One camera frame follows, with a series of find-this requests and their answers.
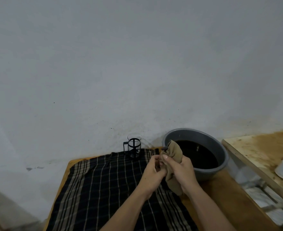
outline cloth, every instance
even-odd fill
[[[163,157],[163,155],[168,155],[171,158],[173,158],[174,161],[176,161],[177,163],[181,163],[182,156],[183,156],[181,148],[175,141],[170,140],[167,145],[167,148],[166,147],[162,148],[160,155],[164,163],[163,167],[166,168],[167,170],[167,175],[166,175],[165,180],[166,180],[166,183],[169,189],[171,189],[178,196],[182,195],[183,191],[182,191],[181,185],[177,181],[176,177],[174,176],[173,169],[166,163]]]
[[[136,188],[151,156],[159,154],[158,149],[141,151],[135,161],[113,152],[71,167],[47,231],[100,230]],[[197,227],[180,198],[160,185],[144,203],[134,230],[195,231]]]

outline cleaning rag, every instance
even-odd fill
[[[169,189],[171,189],[178,196],[182,195],[183,191],[181,189],[181,185],[174,176],[173,169],[169,166],[169,164],[166,163],[163,155],[168,155],[169,157],[173,158],[174,161],[176,161],[177,163],[181,163],[182,155],[183,155],[182,150],[175,141],[170,140],[167,147],[163,147],[160,153],[162,162],[164,163],[162,168],[165,168],[167,170],[167,175],[165,180]]]

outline person's left hand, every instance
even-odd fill
[[[162,179],[167,174],[166,169],[156,168],[156,165],[159,165],[160,159],[160,155],[153,155],[151,157],[144,170],[142,178],[136,187],[136,190],[145,195],[146,200],[151,197],[153,191],[159,187]]]

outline wall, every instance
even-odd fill
[[[179,127],[283,129],[283,0],[0,0],[5,228],[47,217],[69,160]]]

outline wooden board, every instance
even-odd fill
[[[283,179],[274,172],[283,157],[283,132],[224,139],[222,143],[283,198]]]
[[[68,163],[55,200],[68,178],[70,168],[81,160],[91,158],[93,157],[75,159]],[[226,170],[217,173],[213,179],[203,182],[201,187],[216,202],[228,220],[238,231],[279,231],[278,226],[259,208],[257,204],[255,204],[249,195],[230,177]],[[201,226],[197,213],[189,198],[184,195],[181,197],[181,201],[186,206],[186,209],[195,221],[198,229],[203,231],[204,229]],[[51,208],[43,231],[46,231],[53,207],[54,205]]]

